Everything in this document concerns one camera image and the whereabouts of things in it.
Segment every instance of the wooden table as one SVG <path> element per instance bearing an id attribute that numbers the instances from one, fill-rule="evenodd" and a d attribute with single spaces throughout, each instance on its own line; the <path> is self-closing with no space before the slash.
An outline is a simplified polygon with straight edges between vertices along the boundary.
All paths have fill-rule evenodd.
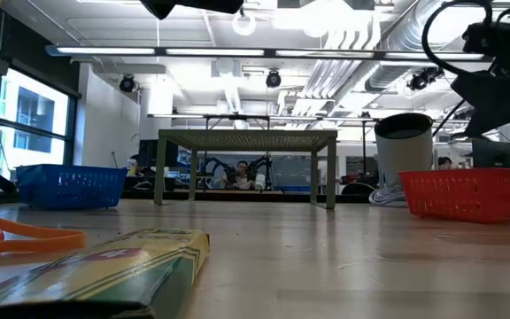
<path id="1" fill-rule="evenodd" d="M 196 181 L 198 151 L 206 152 L 306 152 L 311 154 L 310 201 L 317 205 L 318 152 L 328 147 L 326 181 L 327 209 L 336 206 L 336 130 L 243 130 L 243 129 L 160 129 L 157 147 L 155 204 L 163 204 L 166 141 L 192 151 L 190 180 Z M 196 184 L 189 187 L 189 199 L 196 196 Z"/>

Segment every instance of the ceiling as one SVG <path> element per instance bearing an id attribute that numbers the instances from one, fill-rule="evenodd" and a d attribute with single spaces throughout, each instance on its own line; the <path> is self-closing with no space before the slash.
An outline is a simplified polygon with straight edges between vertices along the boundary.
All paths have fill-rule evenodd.
<path id="1" fill-rule="evenodd" d="M 302 29 L 275 27 L 274 21 L 287 19 L 301 9 L 276 9 L 276 0 L 259 0 L 246 5 L 245 14 L 255 17 L 256 29 L 251 35 L 239 35 L 233 28 L 233 15 L 204 12 L 177 6 L 167 19 L 155 19 L 142 5 L 81 3 L 81 0 L 6 0 L 3 8 L 51 42 L 59 45 L 84 46 L 172 46 L 172 47 L 234 47 L 234 48 L 323 48 L 328 37 L 311 37 Z M 378 12 L 381 32 L 406 9 L 413 0 L 394 0 L 394 8 Z M 449 43 L 447 50 L 459 51 L 461 40 Z M 315 60 L 303 59 L 239 59 L 243 79 L 237 84 L 242 100 L 277 101 L 282 89 L 302 89 L 313 74 Z M 118 65 L 163 65 L 174 80 L 174 106 L 180 113 L 205 113 L 210 105 L 225 100 L 220 82 L 212 78 L 214 58 L 101 58 L 94 70 L 103 73 L 101 65 L 114 65 L 105 77 L 116 82 L 122 74 Z M 483 69 L 486 64 L 465 64 L 462 67 Z M 278 69 L 282 88 L 268 89 L 268 69 Z M 413 94 L 405 89 L 404 80 L 379 95 L 375 112 L 380 116 L 394 112 L 426 111 L 438 116 L 460 98 L 449 89 L 452 74 L 437 80 L 424 91 Z"/>

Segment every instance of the person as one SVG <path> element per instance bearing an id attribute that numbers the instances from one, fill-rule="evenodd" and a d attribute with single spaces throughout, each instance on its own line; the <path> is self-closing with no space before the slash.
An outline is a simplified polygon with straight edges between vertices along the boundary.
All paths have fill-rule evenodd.
<path id="1" fill-rule="evenodd" d="M 450 170 L 452 169 L 452 160 L 447 157 L 438 158 L 438 170 Z"/>
<path id="2" fill-rule="evenodd" d="M 230 182 L 226 175 L 222 176 L 222 179 L 226 185 L 231 185 L 234 188 L 240 190 L 250 190 L 253 187 L 253 181 L 247 180 L 247 167 L 249 164 L 245 160 L 240 160 L 236 165 L 235 180 Z"/>

